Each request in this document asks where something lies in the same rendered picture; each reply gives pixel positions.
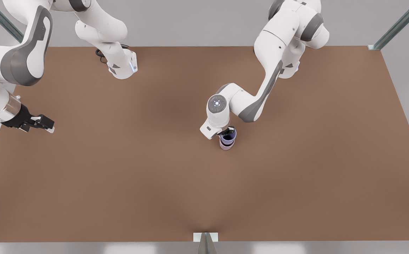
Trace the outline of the purple cup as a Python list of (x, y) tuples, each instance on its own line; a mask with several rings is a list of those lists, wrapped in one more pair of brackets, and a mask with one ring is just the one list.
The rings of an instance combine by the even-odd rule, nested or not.
[(229, 135), (228, 136), (219, 136), (220, 137), (220, 142), (225, 143), (225, 144), (233, 143), (235, 141), (236, 135), (237, 135), (237, 132), (235, 130), (235, 136), (234, 137), (231, 137)]

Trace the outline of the silver frame post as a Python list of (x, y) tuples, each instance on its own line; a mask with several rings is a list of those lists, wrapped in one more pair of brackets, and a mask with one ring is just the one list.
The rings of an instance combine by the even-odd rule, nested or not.
[(0, 25), (3, 27), (14, 39), (22, 42), (23, 33), (0, 11)]
[(218, 241), (217, 232), (195, 232), (193, 241), (199, 242), (197, 254), (217, 254), (214, 242)]
[(367, 45), (368, 50), (382, 50), (406, 25), (409, 24), (409, 9), (396, 21), (393, 26), (377, 42)]

